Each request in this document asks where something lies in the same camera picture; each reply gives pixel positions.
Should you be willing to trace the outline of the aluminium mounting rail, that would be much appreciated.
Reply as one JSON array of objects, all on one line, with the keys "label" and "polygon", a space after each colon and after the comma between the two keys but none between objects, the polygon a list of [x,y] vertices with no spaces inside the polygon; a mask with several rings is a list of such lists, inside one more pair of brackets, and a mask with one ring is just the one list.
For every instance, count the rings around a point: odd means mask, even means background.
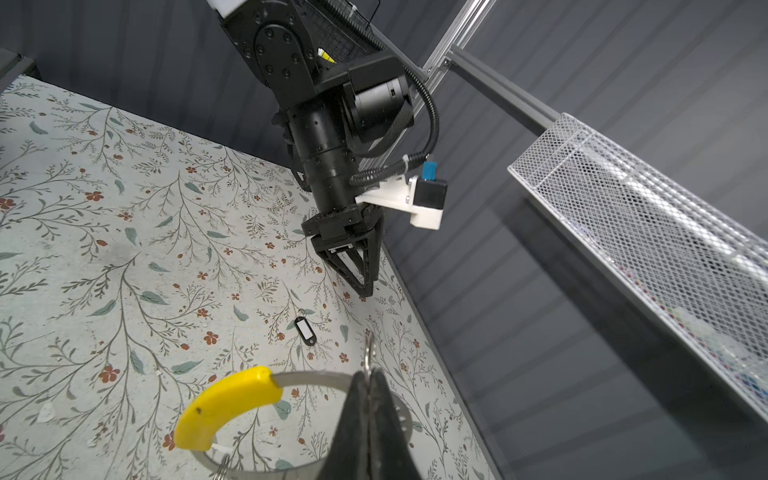
[{"label": "aluminium mounting rail", "polygon": [[22,54],[0,49],[0,91],[3,92],[19,76],[40,79],[40,72],[34,59]]}]

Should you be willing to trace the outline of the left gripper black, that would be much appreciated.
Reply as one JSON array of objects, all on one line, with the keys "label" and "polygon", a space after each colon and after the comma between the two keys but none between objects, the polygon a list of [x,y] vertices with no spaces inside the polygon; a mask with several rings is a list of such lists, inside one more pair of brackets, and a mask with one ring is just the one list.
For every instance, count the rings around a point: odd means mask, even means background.
[{"label": "left gripper black", "polygon": [[318,213],[301,224],[317,255],[361,297],[379,278],[384,215],[379,206],[355,204]]}]

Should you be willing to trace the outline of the aluminium frame crossbar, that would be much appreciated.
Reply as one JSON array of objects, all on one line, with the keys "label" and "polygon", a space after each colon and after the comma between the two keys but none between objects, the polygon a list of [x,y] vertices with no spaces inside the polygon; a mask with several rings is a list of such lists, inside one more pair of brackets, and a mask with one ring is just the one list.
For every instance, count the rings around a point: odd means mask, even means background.
[{"label": "aluminium frame crossbar", "polygon": [[541,136],[561,113],[458,46],[446,54],[450,69],[527,131]]}]

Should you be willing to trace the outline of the black key tag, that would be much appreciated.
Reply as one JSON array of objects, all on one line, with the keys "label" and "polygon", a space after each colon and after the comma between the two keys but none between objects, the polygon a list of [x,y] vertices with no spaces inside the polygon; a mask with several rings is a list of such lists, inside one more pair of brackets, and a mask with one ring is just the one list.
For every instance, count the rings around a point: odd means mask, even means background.
[{"label": "black key tag", "polygon": [[294,326],[305,345],[312,347],[317,343],[317,335],[306,317],[296,317]]}]

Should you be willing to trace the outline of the items inside white basket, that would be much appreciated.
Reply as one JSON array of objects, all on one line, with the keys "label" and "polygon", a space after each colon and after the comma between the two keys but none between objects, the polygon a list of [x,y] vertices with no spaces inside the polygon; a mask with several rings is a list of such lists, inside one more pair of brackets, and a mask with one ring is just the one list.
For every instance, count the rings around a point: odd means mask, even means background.
[{"label": "items inside white basket", "polygon": [[767,318],[741,308],[657,299],[691,337],[762,406],[767,405]]}]

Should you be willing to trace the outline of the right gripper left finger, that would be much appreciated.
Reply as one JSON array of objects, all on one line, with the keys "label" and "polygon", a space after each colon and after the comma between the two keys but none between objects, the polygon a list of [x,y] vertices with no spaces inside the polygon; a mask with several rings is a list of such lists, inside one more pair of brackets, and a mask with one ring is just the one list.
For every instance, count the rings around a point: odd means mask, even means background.
[{"label": "right gripper left finger", "polygon": [[368,383],[363,372],[352,377],[321,480],[361,480],[369,475]]}]

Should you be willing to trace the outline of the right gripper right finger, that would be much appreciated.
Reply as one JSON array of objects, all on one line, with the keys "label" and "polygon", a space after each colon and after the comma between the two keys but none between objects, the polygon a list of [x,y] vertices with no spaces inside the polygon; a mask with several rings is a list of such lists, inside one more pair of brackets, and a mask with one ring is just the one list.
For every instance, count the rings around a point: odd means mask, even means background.
[{"label": "right gripper right finger", "polygon": [[391,391],[379,369],[374,369],[368,380],[368,411],[369,478],[420,479]]}]

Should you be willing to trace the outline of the yellow marker in basket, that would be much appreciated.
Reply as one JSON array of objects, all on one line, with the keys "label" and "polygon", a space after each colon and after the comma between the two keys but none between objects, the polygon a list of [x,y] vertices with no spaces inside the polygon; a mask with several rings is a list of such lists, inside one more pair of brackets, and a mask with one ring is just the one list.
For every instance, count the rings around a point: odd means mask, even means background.
[{"label": "yellow marker in basket", "polygon": [[336,63],[336,61],[323,48],[318,48],[317,54],[320,58],[322,58],[323,60],[329,63],[332,63],[332,64]]}]

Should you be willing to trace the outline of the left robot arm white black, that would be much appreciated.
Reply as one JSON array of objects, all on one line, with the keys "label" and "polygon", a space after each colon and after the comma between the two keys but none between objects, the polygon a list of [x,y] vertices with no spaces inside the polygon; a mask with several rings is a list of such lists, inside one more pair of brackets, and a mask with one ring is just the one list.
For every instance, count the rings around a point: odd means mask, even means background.
[{"label": "left robot arm white black", "polygon": [[377,157],[413,124],[402,62],[377,48],[325,59],[343,36],[330,10],[306,1],[213,1],[235,49],[278,103],[290,166],[318,212],[302,223],[316,254],[360,296],[379,276],[384,214],[358,202],[359,162]]}]

